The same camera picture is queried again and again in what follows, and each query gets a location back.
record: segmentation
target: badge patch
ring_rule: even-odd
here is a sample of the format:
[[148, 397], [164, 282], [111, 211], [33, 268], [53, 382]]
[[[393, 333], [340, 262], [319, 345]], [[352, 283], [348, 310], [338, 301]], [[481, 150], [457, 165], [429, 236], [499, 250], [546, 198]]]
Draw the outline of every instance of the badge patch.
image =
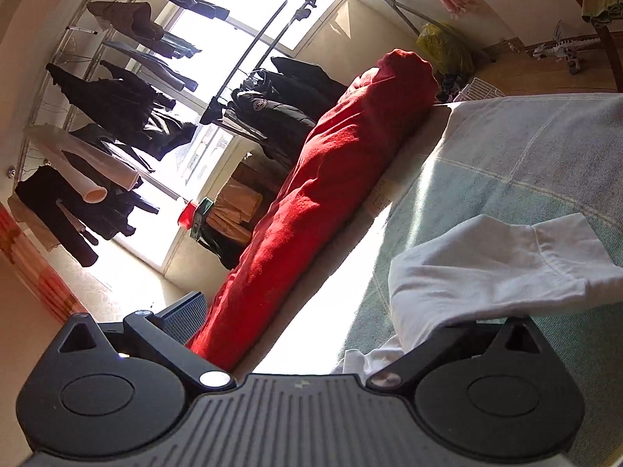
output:
[[253, 110], [260, 111], [264, 107], [266, 107], [266, 100], [254, 100], [253, 101]]

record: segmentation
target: wooden floor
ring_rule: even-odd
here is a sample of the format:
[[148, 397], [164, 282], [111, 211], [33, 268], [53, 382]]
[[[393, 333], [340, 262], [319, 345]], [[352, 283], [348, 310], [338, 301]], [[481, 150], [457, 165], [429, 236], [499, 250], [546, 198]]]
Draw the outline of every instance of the wooden floor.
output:
[[506, 53], [496, 63], [481, 66], [476, 77], [493, 84], [507, 96], [547, 93], [616, 93], [614, 78], [603, 51], [579, 53], [582, 71], [569, 74], [566, 62], [536, 60], [527, 53]]

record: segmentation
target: yellow plastic bag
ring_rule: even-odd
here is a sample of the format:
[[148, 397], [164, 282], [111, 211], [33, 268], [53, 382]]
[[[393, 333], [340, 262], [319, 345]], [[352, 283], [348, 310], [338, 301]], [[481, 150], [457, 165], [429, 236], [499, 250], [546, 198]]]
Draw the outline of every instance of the yellow plastic bag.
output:
[[417, 45], [441, 74], [471, 75], [474, 72], [472, 56], [465, 44], [438, 26], [430, 23], [422, 26]]

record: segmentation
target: window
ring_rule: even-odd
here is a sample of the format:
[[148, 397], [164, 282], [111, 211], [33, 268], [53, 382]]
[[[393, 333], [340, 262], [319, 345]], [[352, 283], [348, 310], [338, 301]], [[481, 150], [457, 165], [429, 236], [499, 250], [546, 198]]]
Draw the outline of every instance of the window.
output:
[[[163, 84], [146, 69], [141, 68], [138, 71], [139, 76], [155, 88], [178, 100], [172, 115], [180, 121], [195, 124], [198, 124], [208, 103], [219, 91], [254, 36], [285, 0], [205, 1], [229, 9], [227, 21], [207, 19], [189, 10], [180, 9], [169, 22], [167, 29], [188, 40], [201, 49], [201, 52], [192, 58], [163, 58], [182, 75], [196, 80], [199, 84], [197, 90], [193, 93], [188, 90], [179, 93]], [[273, 38], [290, 22], [295, 10], [304, 1], [288, 2], [228, 82], [221, 101], [230, 99], [231, 90], [239, 87], [248, 73], [255, 68]], [[310, 17], [294, 21], [269, 57], [294, 56], [339, 1], [341, 0], [317, 0], [317, 7], [311, 9]], [[270, 60], [264, 61], [262, 67], [273, 68]], [[152, 266], [163, 269], [179, 232], [176, 222], [184, 206], [183, 199], [194, 200], [199, 195], [210, 174], [218, 167], [223, 156], [226, 156], [227, 146], [239, 138], [214, 124], [198, 125], [192, 142], [170, 152], [161, 162], [139, 153], [155, 172], [150, 175], [152, 180], [145, 181], [136, 191], [148, 202], [160, 207], [160, 213], [154, 216], [135, 209], [129, 221], [130, 225], [139, 227], [139, 230], [130, 238], [119, 237], [119, 243]]]

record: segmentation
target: red curtain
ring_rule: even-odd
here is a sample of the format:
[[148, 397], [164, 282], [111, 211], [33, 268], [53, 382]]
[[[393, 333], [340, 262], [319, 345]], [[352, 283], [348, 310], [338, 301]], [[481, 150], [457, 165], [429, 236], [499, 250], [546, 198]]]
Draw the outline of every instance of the red curtain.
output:
[[74, 313], [86, 313], [76, 295], [46, 262], [3, 204], [0, 204], [0, 251], [57, 320], [64, 323]]

